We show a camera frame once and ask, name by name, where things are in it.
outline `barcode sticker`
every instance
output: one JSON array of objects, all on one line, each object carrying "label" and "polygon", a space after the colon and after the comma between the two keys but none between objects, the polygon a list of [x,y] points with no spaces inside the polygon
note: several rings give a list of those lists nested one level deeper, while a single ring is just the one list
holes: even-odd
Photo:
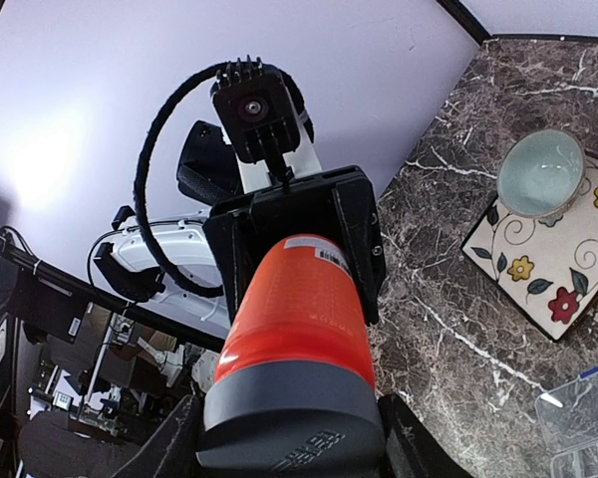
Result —
[{"label": "barcode sticker", "polygon": [[338,254],[337,252],[333,252],[332,250],[326,251],[325,249],[320,249],[320,248],[316,247],[315,248],[315,257],[318,259],[321,259],[322,261],[327,261],[331,264],[334,264],[339,269],[341,269],[343,272],[348,274],[348,276],[350,278],[352,278],[352,275],[350,274],[350,268],[348,267],[346,260],[343,258],[343,256],[341,254]]},{"label": "barcode sticker", "polygon": [[339,248],[332,242],[320,237],[314,236],[294,236],[290,239],[286,239],[284,249],[292,249],[293,247],[315,247],[323,249],[324,251],[331,252],[332,254],[340,255]]}]

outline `camera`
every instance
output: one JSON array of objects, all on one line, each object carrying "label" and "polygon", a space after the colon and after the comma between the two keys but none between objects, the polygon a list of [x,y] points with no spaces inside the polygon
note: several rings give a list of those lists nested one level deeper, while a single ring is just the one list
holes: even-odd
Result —
[{"label": "camera", "polygon": [[230,62],[217,72],[211,97],[240,161],[282,159],[299,147],[296,106],[276,67],[260,59]]}]

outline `black bracket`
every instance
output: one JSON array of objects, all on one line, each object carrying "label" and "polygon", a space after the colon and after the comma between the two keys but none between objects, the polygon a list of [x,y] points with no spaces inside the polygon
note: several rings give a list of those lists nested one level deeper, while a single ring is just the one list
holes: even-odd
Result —
[{"label": "black bracket", "polygon": [[148,302],[152,296],[165,290],[160,282],[162,272],[159,267],[131,272],[116,261],[112,253],[113,244],[103,242],[93,262],[118,294],[134,302]]},{"label": "black bracket", "polygon": [[377,295],[386,262],[372,183],[358,166],[219,203],[203,231],[221,273],[231,322],[265,254],[294,234],[317,234],[344,250],[366,323],[379,320]]},{"label": "black bracket", "polygon": [[113,228],[114,231],[119,231],[120,226],[122,226],[122,224],[124,224],[127,219],[129,219],[130,217],[133,217],[135,215],[136,215],[136,212],[133,211],[132,207],[130,207],[128,205],[122,206],[120,209],[118,209],[118,212],[116,213],[116,217],[113,218],[113,221],[111,222],[111,227]]},{"label": "black bracket", "polygon": [[220,126],[194,124],[179,157],[177,187],[209,205],[243,194],[235,151],[223,142]]},{"label": "black bracket", "polygon": [[260,58],[229,62],[217,72],[211,94],[239,159],[264,160],[279,182],[292,179],[283,154],[299,147],[301,134],[282,72]]}]

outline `red flower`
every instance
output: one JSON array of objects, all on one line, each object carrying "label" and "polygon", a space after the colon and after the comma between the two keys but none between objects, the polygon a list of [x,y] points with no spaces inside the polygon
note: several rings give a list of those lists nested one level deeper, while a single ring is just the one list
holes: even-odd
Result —
[{"label": "red flower", "polygon": [[559,287],[556,291],[556,299],[549,303],[549,310],[552,312],[551,320],[553,322],[562,322],[569,324],[571,316],[578,312],[580,304],[576,301],[578,293],[576,291],[567,292],[564,287]]}]

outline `white ceramic bowl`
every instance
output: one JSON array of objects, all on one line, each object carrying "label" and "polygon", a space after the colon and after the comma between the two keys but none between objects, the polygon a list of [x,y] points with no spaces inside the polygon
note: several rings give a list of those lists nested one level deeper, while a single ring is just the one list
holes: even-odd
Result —
[{"label": "white ceramic bowl", "polygon": [[562,214],[585,176],[585,152],[571,134],[533,132],[507,153],[498,174],[498,197],[512,213],[529,218]]}]

